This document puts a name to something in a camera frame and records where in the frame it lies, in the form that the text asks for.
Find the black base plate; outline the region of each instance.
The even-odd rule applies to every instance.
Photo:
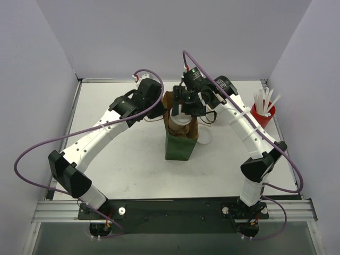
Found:
[[[124,227],[125,233],[235,233],[233,220],[249,219],[249,213],[244,211],[238,197],[110,200],[110,206],[112,219]],[[120,207],[125,207],[126,213],[119,219],[117,210]],[[228,215],[222,213],[223,207],[229,208]],[[78,219],[99,218],[86,210],[85,204],[81,205]],[[268,218],[268,214],[260,213],[260,219]],[[120,233],[120,229],[114,227],[113,233]]]

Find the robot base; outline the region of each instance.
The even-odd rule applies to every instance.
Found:
[[[99,209],[123,226],[125,233],[134,234],[208,234],[236,233],[235,220],[268,219],[265,202],[248,207],[238,197],[190,199],[107,200]],[[80,205],[79,220],[103,219],[84,203]],[[106,235],[105,224],[91,224],[91,229]],[[113,233],[120,229],[113,225]]]

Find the green paper bag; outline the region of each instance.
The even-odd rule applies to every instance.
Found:
[[[175,137],[168,132],[168,119],[170,110],[173,107],[172,92],[165,92],[163,105],[167,112],[163,115],[166,140],[165,140],[165,159],[167,160],[189,160],[193,148],[195,148],[198,139],[197,118],[193,117],[189,124],[189,132],[184,137]]]

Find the black bracket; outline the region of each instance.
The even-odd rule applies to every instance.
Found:
[[[134,234],[236,233],[236,219],[246,222],[254,217],[255,209],[266,207],[265,202],[258,203],[256,207],[247,207],[238,197],[108,200],[107,203],[113,209],[112,219],[122,225],[126,233]],[[124,216],[118,213],[120,207],[125,208]],[[228,214],[224,213],[224,207],[229,208]],[[260,218],[268,219],[269,215],[260,213]],[[82,203],[78,219],[103,218]],[[102,231],[104,227],[104,224],[101,227],[92,226],[101,236],[105,233]],[[120,233],[121,230],[113,225],[112,232]]]
[[[287,150],[287,144],[284,141],[274,142],[282,151]],[[262,158],[247,159],[241,165],[241,171],[243,175],[252,182],[260,183],[264,173],[270,173],[275,163],[280,159],[281,153],[273,148],[269,153],[264,152]]]

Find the white straw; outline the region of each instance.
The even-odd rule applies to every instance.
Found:
[[[263,114],[264,113],[264,95],[262,93],[263,91],[260,91],[259,94],[259,110],[257,111],[259,114]]]
[[[274,99],[274,101],[271,103],[271,105],[268,107],[265,113],[268,113],[270,109],[274,106],[274,104],[280,99],[281,94],[278,94],[277,97]]]
[[[265,99],[265,106],[264,106],[264,109],[263,109],[263,112],[265,113],[268,109],[268,105],[269,105],[269,102],[270,102],[270,98],[273,94],[273,91],[274,89],[272,89],[271,91],[268,91],[267,93],[267,96],[266,96],[266,99]]]

